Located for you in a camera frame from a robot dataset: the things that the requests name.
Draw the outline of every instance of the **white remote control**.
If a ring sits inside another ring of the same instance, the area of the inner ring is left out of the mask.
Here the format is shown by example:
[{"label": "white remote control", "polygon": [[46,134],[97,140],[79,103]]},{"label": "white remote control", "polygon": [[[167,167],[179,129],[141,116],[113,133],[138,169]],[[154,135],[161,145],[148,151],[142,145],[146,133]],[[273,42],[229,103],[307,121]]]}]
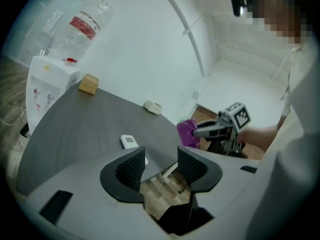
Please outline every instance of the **white remote control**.
[{"label": "white remote control", "polygon": [[[132,135],[122,135],[120,137],[122,145],[124,149],[132,149],[139,147],[138,143],[136,142],[135,138]],[[147,165],[149,163],[148,159],[144,157],[144,163]]]}]

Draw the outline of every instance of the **red label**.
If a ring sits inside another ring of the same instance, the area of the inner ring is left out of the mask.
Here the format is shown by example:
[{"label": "red label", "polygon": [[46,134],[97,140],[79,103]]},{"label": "red label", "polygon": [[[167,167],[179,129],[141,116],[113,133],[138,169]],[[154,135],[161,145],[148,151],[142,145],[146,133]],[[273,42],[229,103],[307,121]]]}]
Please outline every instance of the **red label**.
[{"label": "red label", "polygon": [[92,40],[92,38],[94,38],[96,35],[94,29],[89,26],[83,19],[77,16],[73,17],[69,24],[84,33],[90,40]]}]

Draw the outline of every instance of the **small cardboard box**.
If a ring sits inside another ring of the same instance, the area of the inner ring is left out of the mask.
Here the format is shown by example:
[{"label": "small cardboard box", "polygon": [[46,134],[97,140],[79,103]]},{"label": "small cardboard box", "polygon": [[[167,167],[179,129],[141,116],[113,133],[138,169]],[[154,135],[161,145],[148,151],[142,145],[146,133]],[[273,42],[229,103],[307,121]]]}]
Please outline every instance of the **small cardboard box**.
[{"label": "small cardboard box", "polygon": [[79,85],[79,90],[95,94],[98,88],[99,79],[94,77],[93,75],[86,74]]}]

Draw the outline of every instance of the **purple object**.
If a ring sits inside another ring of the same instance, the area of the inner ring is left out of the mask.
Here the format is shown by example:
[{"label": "purple object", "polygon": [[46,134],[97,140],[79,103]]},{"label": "purple object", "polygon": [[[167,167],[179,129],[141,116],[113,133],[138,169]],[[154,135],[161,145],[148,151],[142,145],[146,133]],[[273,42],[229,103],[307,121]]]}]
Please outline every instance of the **purple object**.
[{"label": "purple object", "polygon": [[193,135],[193,131],[198,129],[196,120],[188,119],[180,122],[176,125],[176,128],[178,130],[182,146],[195,149],[199,148],[200,138]]}]

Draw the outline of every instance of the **cable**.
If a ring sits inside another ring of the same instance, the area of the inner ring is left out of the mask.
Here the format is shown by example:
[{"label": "cable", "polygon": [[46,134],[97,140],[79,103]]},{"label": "cable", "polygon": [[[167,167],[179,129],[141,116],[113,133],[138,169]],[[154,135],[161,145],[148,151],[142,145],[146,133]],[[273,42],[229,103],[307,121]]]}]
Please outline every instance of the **cable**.
[{"label": "cable", "polygon": [[21,118],[23,119],[23,116],[24,116],[24,113],[25,113],[26,109],[23,109],[22,107],[23,107],[23,105],[21,106],[21,114],[20,114],[20,116],[14,122],[8,123],[8,122],[4,121],[1,118],[0,118],[0,122],[2,124],[4,124],[5,126],[7,126],[7,127],[14,127]]},{"label": "cable", "polygon": [[183,189],[180,189],[180,190],[178,191],[178,193],[179,193],[179,194],[182,194],[182,193],[185,191],[185,189],[186,189],[187,186],[188,186],[188,184],[186,184]]}]

